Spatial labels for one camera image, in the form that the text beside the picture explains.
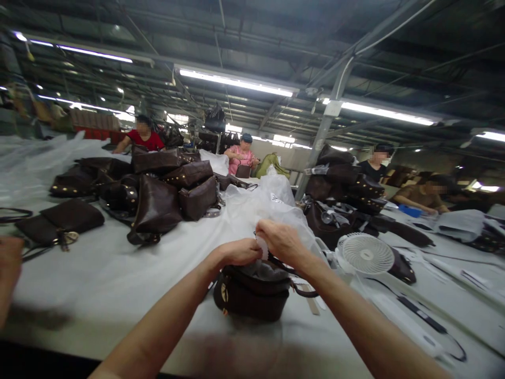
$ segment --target red shirt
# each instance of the red shirt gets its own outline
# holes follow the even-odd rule
[[[148,148],[149,151],[158,151],[165,147],[161,138],[155,132],[151,132],[151,137],[147,141],[144,141],[137,129],[133,129],[131,132],[127,134],[130,139],[135,142],[136,145],[142,145]]]

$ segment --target power strip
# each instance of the power strip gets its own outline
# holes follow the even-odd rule
[[[432,358],[444,357],[445,350],[429,333],[412,320],[390,298],[374,294],[372,302],[384,315]]]

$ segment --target pink shirt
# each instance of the pink shirt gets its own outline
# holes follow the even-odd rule
[[[240,149],[239,145],[232,146],[232,147],[230,147],[229,150],[232,153],[240,154],[241,156],[244,157],[244,159],[242,159],[241,161],[239,161],[238,159],[235,159],[235,158],[230,159],[230,167],[228,169],[228,172],[231,175],[237,174],[237,170],[238,170],[239,165],[250,166],[253,164],[253,160],[255,159],[255,157],[254,157],[254,154],[251,150],[249,150],[248,152],[243,152]]]

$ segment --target brown shirt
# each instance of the brown shirt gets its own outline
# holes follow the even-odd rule
[[[421,192],[421,186],[408,185],[400,189],[395,196],[404,196],[407,199],[429,208],[442,206],[442,199],[438,194],[425,195]]]

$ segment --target fan grille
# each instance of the fan grille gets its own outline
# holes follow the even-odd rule
[[[391,248],[381,240],[365,234],[353,233],[339,241],[343,258],[356,270],[368,275],[389,271],[395,263]]]

